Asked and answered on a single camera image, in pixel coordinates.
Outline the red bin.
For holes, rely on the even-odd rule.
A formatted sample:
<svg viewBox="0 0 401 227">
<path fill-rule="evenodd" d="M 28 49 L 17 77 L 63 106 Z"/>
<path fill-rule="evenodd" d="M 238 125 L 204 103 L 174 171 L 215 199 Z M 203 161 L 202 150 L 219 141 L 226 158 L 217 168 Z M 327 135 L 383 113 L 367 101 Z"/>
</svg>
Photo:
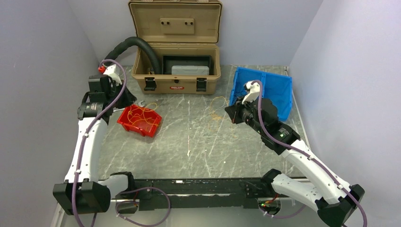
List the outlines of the red bin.
<svg viewBox="0 0 401 227">
<path fill-rule="evenodd" d="M 162 122 L 160 116 L 155 110 L 131 105 L 126 107 L 117 123 L 126 131 L 132 131 L 143 137 L 154 137 Z"/>
</svg>

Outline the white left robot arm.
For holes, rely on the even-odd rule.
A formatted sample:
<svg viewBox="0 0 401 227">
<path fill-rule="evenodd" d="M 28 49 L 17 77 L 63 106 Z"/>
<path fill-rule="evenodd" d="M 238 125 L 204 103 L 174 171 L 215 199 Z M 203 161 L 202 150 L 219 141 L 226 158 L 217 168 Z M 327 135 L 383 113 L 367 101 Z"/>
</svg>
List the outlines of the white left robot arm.
<svg viewBox="0 0 401 227">
<path fill-rule="evenodd" d="M 126 88 L 107 75 L 89 77 L 78 113 L 78 139 L 70 168 L 52 194 L 67 215 L 103 213 L 111 199 L 120 194 L 131 198 L 136 192 L 131 172 L 113 173 L 99 180 L 98 161 L 113 108 L 128 107 L 136 101 Z"/>
</svg>

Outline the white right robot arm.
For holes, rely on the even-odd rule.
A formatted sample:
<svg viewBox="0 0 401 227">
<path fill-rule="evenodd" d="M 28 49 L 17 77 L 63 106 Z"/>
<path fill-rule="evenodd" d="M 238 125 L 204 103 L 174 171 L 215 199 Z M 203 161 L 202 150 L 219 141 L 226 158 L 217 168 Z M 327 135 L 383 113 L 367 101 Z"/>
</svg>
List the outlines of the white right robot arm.
<svg viewBox="0 0 401 227">
<path fill-rule="evenodd" d="M 365 190 L 358 184 L 349 184 L 323 164 L 300 135 L 279 120 L 277 108 L 269 99 L 263 98 L 259 103 L 239 98 L 225 107 L 225 112 L 233 124 L 250 126 L 265 146 L 293 164 L 311 182 L 307 185 L 271 169 L 261 179 L 264 195 L 286 195 L 313 209 L 326 225 L 345 225 L 360 205 Z"/>
</svg>

